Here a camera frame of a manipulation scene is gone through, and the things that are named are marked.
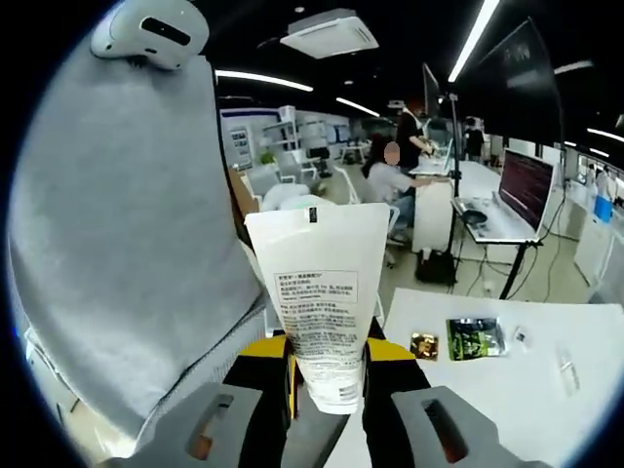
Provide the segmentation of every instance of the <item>computer screen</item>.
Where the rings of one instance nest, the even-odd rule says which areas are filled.
[[[498,195],[537,232],[552,180],[550,164],[506,149]]]

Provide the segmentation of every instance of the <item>small package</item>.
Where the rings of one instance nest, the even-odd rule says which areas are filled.
[[[413,333],[409,351],[416,359],[438,360],[438,337],[433,334]]]
[[[505,337],[498,319],[447,320],[448,353],[452,361],[505,354]]]

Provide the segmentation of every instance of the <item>ceiling air conditioner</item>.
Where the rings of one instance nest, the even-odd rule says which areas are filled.
[[[314,59],[379,47],[356,13],[342,8],[294,22],[288,33],[280,42]]]

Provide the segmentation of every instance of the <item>white device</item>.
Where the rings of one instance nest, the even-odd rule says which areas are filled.
[[[91,51],[101,59],[143,56],[177,70],[202,52],[208,35],[206,19],[187,0],[125,0],[97,25]]]
[[[296,21],[288,33],[280,42],[314,59],[379,47],[357,14],[343,8]]]

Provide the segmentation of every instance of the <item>white cabinet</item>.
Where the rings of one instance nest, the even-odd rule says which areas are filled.
[[[588,215],[585,218],[574,263],[590,285],[596,284],[603,269],[612,235],[611,227],[597,217]]]

